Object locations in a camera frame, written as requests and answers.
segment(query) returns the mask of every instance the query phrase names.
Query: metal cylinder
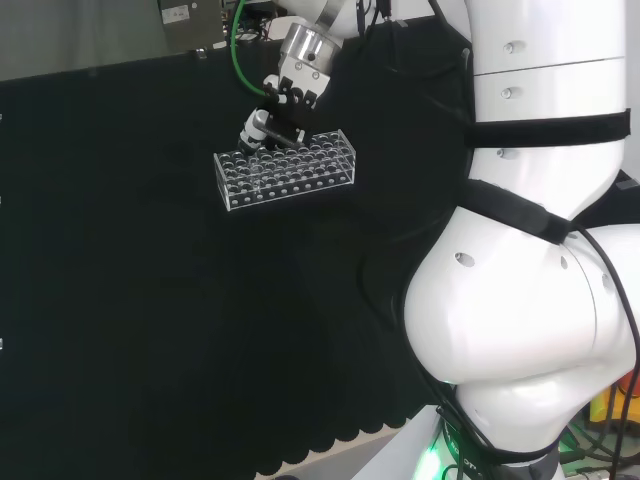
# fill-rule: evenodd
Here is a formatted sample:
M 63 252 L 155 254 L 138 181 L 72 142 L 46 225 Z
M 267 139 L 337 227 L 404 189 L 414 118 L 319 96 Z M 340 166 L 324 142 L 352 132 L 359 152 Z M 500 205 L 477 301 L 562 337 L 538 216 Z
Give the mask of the metal cylinder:
M 331 72 L 333 59 L 338 52 L 340 47 L 327 37 L 297 23 L 291 24 L 280 48 L 283 58 L 293 57 L 325 75 Z

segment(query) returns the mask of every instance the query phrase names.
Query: green cable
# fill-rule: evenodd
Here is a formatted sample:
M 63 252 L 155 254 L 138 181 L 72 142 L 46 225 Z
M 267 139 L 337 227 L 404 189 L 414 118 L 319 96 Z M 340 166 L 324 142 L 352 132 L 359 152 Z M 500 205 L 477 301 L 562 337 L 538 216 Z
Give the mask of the green cable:
M 231 60 L 233 61 L 233 66 L 236 69 L 236 74 L 242 83 L 251 90 L 256 95 L 260 95 L 261 97 L 266 97 L 267 94 L 264 93 L 257 87 L 254 87 L 249 80 L 246 79 L 242 70 L 240 69 L 240 64 L 238 64 L 238 57 L 236 54 L 236 34 L 238 32 L 238 23 L 240 22 L 240 15 L 242 14 L 242 9 L 244 8 L 245 0 L 238 0 L 240 3 L 238 4 L 238 11 L 236 12 L 236 16 L 233 19 L 233 27 L 231 28 Z

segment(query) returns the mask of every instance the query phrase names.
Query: black strap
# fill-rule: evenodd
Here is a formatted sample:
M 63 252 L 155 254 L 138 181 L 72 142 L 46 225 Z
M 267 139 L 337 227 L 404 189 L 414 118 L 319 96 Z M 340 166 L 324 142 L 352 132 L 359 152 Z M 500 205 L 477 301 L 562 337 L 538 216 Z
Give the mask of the black strap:
M 463 436 L 447 421 L 444 421 L 442 434 L 447 444 L 451 457 L 458 462 L 460 447 L 464 454 L 465 474 L 472 480 L 483 480 L 482 466 L 490 465 L 492 467 L 505 464 L 533 462 L 534 464 L 546 457 L 549 453 L 558 451 L 558 438 L 548 447 L 535 452 L 510 452 L 508 450 L 500 450 L 497 448 L 489 448 L 479 446 L 472 443 L 472 440 Z
M 458 205 L 556 245 L 571 232 L 569 220 L 482 180 L 466 180 Z
M 631 134 L 631 110 L 590 117 L 483 122 L 469 128 L 469 148 L 568 147 L 615 142 Z

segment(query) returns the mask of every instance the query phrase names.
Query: velcro strap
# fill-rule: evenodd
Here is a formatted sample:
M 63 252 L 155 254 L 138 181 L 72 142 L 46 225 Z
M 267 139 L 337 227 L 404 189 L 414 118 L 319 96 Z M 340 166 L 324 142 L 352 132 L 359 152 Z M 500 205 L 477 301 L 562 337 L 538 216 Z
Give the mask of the velcro strap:
M 482 180 L 466 180 L 458 205 L 555 245 L 571 232 L 569 220 Z
M 465 143 L 469 148 L 568 147 L 615 142 L 630 134 L 627 109 L 590 117 L 476 123 L 467 130 Z

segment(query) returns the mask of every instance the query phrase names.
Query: black cloth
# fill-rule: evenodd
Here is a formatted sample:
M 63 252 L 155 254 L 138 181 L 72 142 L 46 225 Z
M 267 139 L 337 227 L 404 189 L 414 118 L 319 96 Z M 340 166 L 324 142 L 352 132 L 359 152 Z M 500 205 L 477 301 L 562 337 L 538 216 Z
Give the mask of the black cloth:
M 434 20 L 398 30 L 407 71 L 459 55 Z M 234 214 L 212 155 L 258 101 L 227 51 L 0 84 L 4 478 L 253 478 L 433 400 L 355 271 L 367 254 L 388 311 L 466 155 L 381 68 L 384 40 L 347 45 L 318 114 L 353 143 L 355 187 Z M 278 48 L 241 50 L 245 74 L 275 71 Z

